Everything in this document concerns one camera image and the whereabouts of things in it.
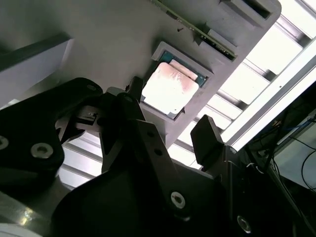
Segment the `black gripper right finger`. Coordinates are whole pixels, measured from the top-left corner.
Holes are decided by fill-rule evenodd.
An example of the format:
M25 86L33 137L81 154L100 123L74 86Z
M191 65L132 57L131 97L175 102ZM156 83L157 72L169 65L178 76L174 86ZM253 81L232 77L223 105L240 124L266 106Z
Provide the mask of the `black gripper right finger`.
M226 145L214 120L204 115L191 131L196 160L212 176L217 209L229 233L237 237L261 236L258 208L237 151Z

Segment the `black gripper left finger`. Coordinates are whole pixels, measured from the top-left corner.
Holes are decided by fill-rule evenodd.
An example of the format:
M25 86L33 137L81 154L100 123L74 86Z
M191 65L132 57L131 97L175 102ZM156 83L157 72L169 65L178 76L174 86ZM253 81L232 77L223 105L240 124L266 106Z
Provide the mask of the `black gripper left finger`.
M188 219L182 180L156 126L140 109L142 89L140 78L118 93L76 78L1 110L0 189L19 200L42 196L64 162L62 145L95 131L102 174L136 166L157 188L161 204L174 217Z

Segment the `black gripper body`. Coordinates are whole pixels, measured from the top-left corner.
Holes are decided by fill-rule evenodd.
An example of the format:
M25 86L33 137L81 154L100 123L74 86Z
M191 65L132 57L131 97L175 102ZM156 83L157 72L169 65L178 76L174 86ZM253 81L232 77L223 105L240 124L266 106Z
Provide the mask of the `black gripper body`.
M230 237L223 191L199 170L177 164L190 219L174 217L136 166L108 171L68 193L52 217L54 237Z

